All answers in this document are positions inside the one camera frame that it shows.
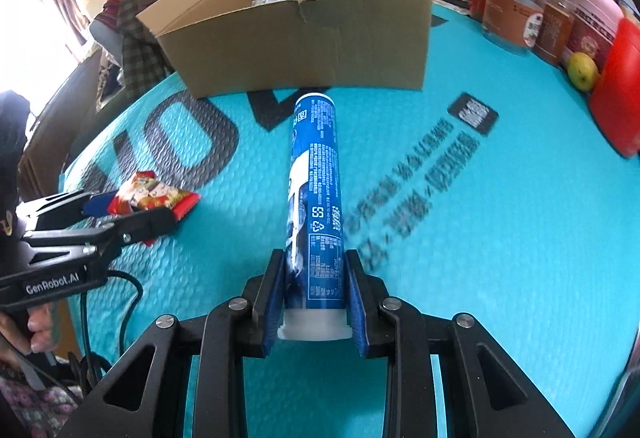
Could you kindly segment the person's left hand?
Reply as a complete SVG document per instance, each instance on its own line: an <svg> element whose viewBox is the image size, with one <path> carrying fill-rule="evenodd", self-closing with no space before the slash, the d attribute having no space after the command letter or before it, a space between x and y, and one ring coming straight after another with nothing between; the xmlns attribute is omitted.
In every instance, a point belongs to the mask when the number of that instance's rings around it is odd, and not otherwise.
<svg viewBox="0 0 640 438"><path fill-rule="evenodd" d="M32 336L28 336L20 330L15 321L4 312L1 314L0 325L1 362L14 370L20 368L20 362L12 346L24 356L28 356L29 354L55 351L60 340L58 305L55 302L29 308L27 327Z"/></svg>

